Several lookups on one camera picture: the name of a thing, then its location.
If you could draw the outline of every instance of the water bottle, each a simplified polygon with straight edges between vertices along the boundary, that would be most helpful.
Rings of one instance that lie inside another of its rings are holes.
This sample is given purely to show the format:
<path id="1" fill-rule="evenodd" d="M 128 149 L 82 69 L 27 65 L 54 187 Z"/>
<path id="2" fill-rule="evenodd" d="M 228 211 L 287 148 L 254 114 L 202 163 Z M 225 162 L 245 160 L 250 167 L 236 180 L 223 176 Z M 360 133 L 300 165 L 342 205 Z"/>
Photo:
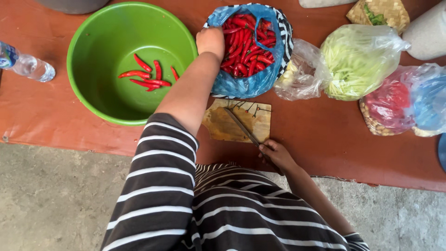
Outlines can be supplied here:
<path id="1" fill-rule="evenodd" d="M 45 61 L 28 54 L 21 54 L 16 48 L 0 41 L 0 68 L 12 70 L 40 82 L 47 82 L 54 78 L 56 71 Z"/>

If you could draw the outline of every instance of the green vegetable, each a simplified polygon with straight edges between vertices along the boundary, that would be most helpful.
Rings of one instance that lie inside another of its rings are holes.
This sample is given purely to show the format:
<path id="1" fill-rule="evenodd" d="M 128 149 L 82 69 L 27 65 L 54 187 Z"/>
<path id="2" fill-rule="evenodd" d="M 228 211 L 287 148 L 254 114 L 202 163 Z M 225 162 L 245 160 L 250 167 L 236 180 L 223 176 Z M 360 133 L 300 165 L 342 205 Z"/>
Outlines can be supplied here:
<path id="1" fill-rule="evenodd" d="M 387 25 L 386 19 L 384 18 L 383 14 L 378 14 L 375 16 L 373 12 L 370 11 L 367 4 L 364 4 L 364 10 L 370 22 L 372 22 L 372 25 Z"/>
<path id="2" fill-rule="evenodd" d="M 388 26 L 341 26 L 321 46 L 333 76 L 325 93 L 353 101 L 376 90 L 398 66 L 402 42 Z"/>

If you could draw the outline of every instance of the knife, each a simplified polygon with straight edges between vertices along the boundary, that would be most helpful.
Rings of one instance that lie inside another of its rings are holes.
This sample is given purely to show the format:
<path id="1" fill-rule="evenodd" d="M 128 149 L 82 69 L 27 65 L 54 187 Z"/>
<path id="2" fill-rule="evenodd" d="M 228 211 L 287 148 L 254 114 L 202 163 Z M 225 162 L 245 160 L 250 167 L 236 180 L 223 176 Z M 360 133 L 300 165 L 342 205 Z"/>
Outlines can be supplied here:
<path id="1" fill-rule="evenodd" d="M 235 117 L 235 115 L 227 108 L 223 109 L 229 114 L 229 116 L 232 118 L 232 120 L 240 127 L 240 129 L 246 134 L 246 136 L 248 136 L 248 138 L 252 141 L 252 143 L 254 143 L 254 145 L 257 146 L 257 148 L 259 148 L 260 144 L 259 142 L 254 138 L 254 136 L 252 136 L 248 130 L 246 130 L 246 128 L 243 126 L 243 124 Z M 262 151 L 260 151 L 260 153 L 262 154 L 262 156 L 265 158 L 265 160 L 268 162 L 269 165 L 271 165 L 274 170 L 280 174 L 281 176 L 283 176 L 284 174 L 282 173 L 282 171 L 280 170 L 279 167 L 277 167 L 274 162 L 271 160 L 271 158 L 266 155 L 265 153 L 263 153 Z"/>

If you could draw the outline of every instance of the hand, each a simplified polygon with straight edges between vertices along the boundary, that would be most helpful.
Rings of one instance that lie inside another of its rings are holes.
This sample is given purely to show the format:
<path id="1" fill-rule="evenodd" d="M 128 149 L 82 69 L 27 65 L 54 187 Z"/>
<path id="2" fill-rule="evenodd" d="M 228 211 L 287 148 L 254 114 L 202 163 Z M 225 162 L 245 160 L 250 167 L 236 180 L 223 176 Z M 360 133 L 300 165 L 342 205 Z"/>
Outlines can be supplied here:
<path id="1" fill-rule="evenodd" d="M 272 139 L 268 139 L 263 144 L 259 146 L 260 151 L 264 154 L 268 155 L 271 160 L 276 164 L 277 167 L 280 168 L 283 172 L 293 168 L 299 168 L 294 159 L 291 157 L 289 152 L 285 149 L 285 147 Z"/>
<path id="2" fill-rule="evenodd" d="M 197 33 L 197 49 L 200 55 L 203 52 L 214 53 L 218 60 L 223 61 L 224 37 L 221 27 L 203 28 Z"/>

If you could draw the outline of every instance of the plastic bottle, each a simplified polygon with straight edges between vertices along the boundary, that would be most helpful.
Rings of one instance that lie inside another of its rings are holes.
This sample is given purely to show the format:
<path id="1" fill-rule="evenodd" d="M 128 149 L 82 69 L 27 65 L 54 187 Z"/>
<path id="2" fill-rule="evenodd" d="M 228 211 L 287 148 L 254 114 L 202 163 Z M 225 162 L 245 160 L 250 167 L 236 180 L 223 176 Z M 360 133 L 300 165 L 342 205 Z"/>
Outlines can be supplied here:
<path id="1" fill-rule="evenodd" d="M 410 23 L 403 40 L 412 44 L 407 52 L 419 60 L 446 55 L 446 0 Z"/>
<path id="2" fill-rule="evenodd" d="M 0 41 L 0 68 L 12 70 L 40 82 L 50 81 L 56 75 L 54 68 L 47 62 L 28 54 L 21 54 L 19 50 L 2 41 Z"/>

